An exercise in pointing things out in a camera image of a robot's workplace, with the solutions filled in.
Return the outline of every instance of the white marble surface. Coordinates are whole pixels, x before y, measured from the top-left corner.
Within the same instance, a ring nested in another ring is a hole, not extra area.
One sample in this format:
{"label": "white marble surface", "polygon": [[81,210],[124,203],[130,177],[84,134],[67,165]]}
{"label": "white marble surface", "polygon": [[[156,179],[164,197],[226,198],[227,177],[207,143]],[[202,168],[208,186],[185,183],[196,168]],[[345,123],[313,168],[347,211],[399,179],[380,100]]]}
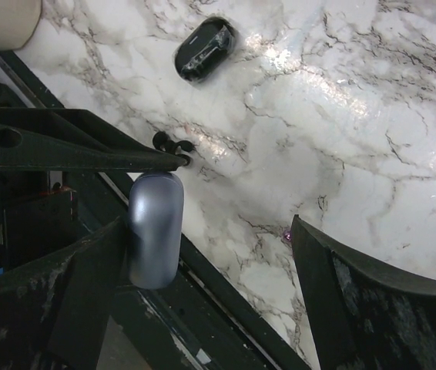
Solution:
{"label": "white marble surface", "polygon": [[[209,15],[241,41],[191,86],[173,53]],[[48,0],[18,54],[67,107],[198,144],[184,233],[313,368],[294,214],[436,279],[436,0]]]}

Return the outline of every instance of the purple object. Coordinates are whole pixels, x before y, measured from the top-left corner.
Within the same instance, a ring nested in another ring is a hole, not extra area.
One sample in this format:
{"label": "purple object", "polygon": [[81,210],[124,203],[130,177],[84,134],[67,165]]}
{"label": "purple object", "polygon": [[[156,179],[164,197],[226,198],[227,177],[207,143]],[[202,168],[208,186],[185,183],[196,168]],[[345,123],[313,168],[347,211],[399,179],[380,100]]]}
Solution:
{"label": "purple object", "polygon": [[283,232],[283,239],[286,240],[286,241],[289,241],[289,242],[292,241],[291,229],[286,229]]}

